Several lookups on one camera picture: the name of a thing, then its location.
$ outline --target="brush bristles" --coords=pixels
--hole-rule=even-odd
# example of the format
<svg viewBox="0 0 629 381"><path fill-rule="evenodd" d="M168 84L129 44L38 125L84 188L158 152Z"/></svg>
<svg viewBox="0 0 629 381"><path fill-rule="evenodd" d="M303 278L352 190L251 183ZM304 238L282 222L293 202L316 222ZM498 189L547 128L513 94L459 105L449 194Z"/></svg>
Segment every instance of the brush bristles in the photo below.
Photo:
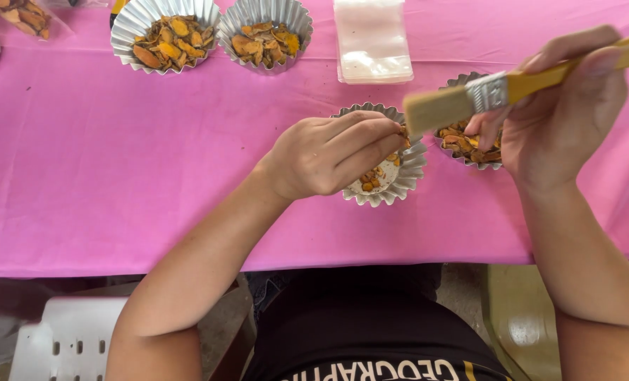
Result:
<svg viewBox="0 0 629 381"><path fill-rule="evenodd" d="M472 102L464 86L404 98L404 118L411 135L447 126L467 119L472 114Z"/></svg>

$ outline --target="forearm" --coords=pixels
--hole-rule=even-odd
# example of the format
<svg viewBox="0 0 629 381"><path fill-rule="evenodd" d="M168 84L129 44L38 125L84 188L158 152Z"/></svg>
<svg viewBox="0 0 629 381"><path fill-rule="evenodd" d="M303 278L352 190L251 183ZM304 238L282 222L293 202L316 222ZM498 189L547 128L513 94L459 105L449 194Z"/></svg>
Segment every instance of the forearm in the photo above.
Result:
<svg viewBox="0 0 629 381"><path fill-rule="evenodd" d="M143 279L122 311L123 327L158 335L197 324L289 204L258 166Z"/></svg>
<svg viewBox="0 0 629 381"><path fill-rule="evenodd" d="M629 326L629 261L573 183L552 193L520 189L533 255L556 308Z"/></svg>

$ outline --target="person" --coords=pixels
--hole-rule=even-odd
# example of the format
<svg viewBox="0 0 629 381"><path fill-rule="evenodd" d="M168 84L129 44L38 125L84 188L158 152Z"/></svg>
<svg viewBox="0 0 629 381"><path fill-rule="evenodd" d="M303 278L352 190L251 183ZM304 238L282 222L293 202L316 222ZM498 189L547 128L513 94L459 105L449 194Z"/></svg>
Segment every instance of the person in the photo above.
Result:
<svg viewBox="0 0 629 381"><path fill-rule="evenodd" d="M629 262L576 186L624 105L621 36L599 26L553 39L519 69L589 53L561 85L472 118L468 134L502 155L556 308L565 381L629 380ZM135 289L109 349L108 381L201 379L196 324L293 202L333 195L397 150L399 125L357 111L308 118ZM257 339L244 381L511 380L479 336L434 302L439 265L249 273Z"/></svg>

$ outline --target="person's left hand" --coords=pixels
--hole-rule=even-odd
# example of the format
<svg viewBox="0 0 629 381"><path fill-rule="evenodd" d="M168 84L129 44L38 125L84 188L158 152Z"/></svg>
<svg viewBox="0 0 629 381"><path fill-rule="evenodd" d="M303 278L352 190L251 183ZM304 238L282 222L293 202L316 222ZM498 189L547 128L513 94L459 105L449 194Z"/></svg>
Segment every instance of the person's left hand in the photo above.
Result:
<svg viewBox="0 0 629 381"><path fill-rule="evenodd" d="M303 119L281 134L258 166L288 200L333 195L402 147L400 128L376 111Z"/></svg>

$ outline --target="metal ferrule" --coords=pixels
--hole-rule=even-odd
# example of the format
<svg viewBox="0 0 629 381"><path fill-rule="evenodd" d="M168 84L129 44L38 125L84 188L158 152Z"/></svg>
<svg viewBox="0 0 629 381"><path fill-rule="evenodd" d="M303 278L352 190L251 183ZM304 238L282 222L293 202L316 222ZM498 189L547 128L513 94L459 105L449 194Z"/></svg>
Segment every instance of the metal ferrule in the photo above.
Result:
<svg viewBox="0 0 629 381"><path fill-rule="evenodd" d="M467 82L465 91L472 100L474 113L484 113L508 105L507 72L487 75Z"/></svg>

